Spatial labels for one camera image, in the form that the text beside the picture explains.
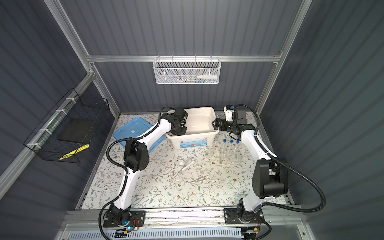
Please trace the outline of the blue capped test tube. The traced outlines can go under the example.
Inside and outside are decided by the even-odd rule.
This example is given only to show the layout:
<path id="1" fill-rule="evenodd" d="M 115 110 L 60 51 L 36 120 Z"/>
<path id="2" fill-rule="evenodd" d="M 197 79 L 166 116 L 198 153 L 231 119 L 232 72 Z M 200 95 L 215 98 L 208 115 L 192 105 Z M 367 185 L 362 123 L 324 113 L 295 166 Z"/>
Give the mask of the blue capped test tube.
<path id="1" fill-rule="evenodd" d="M 226 139 L 223 139 L 223 144 L 222 144 L 222 148 L 221 148 L 221 151 L 220 151 L 220 160 L 223 161 L 225 159 L 225 148 L 227 146 L 227 140 Z"/>
<path id="2" fill-rule="evenodd" d="M 227 151 L 227 159 L 230 161 L 233 157 L 233 143 L 234 143 L 234 140 L 230 140 L 230 143 L 229 143 L 229 147 L 228 147 L 228 151 Z"/>
<path id="3" fill-rule="evenodd" d="M 236 145 L 235 145 L 235 148 L 234 148 L 234 157 L 235 157 L 236 160 L 240 159 L 239 143 L 240 143 L 240 141 L 236 140 Z"/>

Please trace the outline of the white plastic storage bin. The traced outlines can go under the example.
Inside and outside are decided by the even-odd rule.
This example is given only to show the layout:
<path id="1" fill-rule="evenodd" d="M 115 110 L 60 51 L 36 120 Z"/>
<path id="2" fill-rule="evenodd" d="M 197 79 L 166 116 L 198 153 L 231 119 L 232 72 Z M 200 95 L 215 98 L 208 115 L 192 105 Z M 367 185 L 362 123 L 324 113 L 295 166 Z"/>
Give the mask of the white plastic storage bin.
<path id="1" fill-rule="evenodd" d="M 216 119 L 212 107 L 184 109 L 188 114 L 186 120 L 187 131 L 183 136 L 166 137 L 175 149 L 209 146 L 214 142 L 219 130 L 215 130 L 212 122 Z"/>

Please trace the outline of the white plastic dropper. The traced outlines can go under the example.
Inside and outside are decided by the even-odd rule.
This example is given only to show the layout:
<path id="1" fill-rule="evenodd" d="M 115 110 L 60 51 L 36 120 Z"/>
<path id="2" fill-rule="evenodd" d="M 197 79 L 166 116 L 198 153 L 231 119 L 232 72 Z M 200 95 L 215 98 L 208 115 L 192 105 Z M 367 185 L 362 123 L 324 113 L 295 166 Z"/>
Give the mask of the white plastic dropper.
<path id="1" fill-rule="evenodd" d="M 191 166 L 194 165 L 195 163 L 196 163 L 195 160 L 191 160 L 185 167 L 182 168 L 182 171 L 187 170 L 189 167 L 191 167 Z"/>

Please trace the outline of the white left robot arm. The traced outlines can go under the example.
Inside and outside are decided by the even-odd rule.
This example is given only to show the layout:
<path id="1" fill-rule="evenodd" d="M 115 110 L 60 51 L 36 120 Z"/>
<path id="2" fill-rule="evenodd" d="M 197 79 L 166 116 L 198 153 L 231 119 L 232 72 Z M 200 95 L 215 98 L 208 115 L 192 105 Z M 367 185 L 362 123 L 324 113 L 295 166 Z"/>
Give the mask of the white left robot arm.
<path id="1" fill-rule="evenodd" d="M 107 213 L 120 226 L 128 226 L 131 222 L 133 191 L 140 173 L 149 165 L 149 148 L 166 133 L 176 136 L 185 135 L 187 118 L 188 113 L 182 108 L 163 107 L 159 112 L 157 123 L 142 135 L 136 138 L 123 138 L 108 146 L 106 150 L 108 161 L 125 172 L 118 196 L 106 204 L 110 207 Z M 126 143 L 123 164 L 117 163 L 110 156 L 112 147 L 120 142 Z"/>

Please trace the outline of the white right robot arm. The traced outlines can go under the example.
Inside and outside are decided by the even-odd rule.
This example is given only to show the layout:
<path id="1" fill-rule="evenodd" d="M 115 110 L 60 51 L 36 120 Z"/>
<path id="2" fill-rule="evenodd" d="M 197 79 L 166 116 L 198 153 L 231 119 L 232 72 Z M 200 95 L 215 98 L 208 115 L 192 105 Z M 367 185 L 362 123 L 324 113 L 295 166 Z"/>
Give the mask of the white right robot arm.
<path id="1" fill-rule="evenodd" d="M 217 118 L 212 122 L 214 129 L 228 132 L 232 139 L 242 142 L 255 160 L 252 190 L 239 201 L 237 216 L 242 223 L 258 221 L 263 204 L 288 192 L 288 169 L 273 160 L 276 155 L 260 140 L 257 114 L 254 126 L 248 123 L 246 111 L 238 110 L 236 106 L 225 106 L 224 113 L 224 119 Z"/>

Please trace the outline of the clear test tube rack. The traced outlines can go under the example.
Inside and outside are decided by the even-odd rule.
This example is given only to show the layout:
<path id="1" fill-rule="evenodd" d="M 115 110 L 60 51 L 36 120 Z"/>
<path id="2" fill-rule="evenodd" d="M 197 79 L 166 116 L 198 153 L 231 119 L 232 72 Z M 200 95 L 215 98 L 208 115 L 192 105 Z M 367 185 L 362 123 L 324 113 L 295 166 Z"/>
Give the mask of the clear test tube rack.
<path id="1" fill-rule="evenodd" d="M 234 143 L 224 143 L 219 153 L 220 164 L 235 164 L 241 162 L 239 145 Z"/>

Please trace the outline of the blue plastic bin lid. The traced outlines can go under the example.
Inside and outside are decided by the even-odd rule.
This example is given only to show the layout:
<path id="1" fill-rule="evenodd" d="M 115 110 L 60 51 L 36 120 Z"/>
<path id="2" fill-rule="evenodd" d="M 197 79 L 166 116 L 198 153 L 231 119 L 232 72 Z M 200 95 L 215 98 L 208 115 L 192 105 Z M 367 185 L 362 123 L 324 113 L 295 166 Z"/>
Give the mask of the blue plastic bin lid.
<path id="1" fill-rule="evenodd" d="M 137 138 L 143 135 L 146 131 L 148 131 L 153 125 L 145 121 L 140 117 L 136 117 L 117 129 L 113 133 L 113 137 L 116 140 L 124 139 L 124 138 Z"/>

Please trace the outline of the white bottle in basket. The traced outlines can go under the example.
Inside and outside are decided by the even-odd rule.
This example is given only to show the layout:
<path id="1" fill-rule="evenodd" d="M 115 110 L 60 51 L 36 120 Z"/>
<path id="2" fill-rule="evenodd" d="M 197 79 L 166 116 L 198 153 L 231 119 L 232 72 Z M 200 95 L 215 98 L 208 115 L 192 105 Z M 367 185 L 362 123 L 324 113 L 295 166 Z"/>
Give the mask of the white bottle in basket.
<path id="1" fill-rule="evenodd" d="M 198 75 L 197 79 L 202 79 L 205 81 L 216 81 L 219 79 L 218 75 Z"/>

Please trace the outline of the black pad in basket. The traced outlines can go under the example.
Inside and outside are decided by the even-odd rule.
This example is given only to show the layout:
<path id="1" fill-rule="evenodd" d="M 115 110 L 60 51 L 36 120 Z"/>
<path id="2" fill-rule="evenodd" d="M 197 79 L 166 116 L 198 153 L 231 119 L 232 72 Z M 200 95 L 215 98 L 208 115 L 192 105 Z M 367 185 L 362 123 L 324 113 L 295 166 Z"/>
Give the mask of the black pad in basket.
<path id="1" fill-rule="evenodd" d="M 89 144 L 99 125 L 99 123 L 91 120 L 71 119 L 57 139 L 65 142 Z"/>

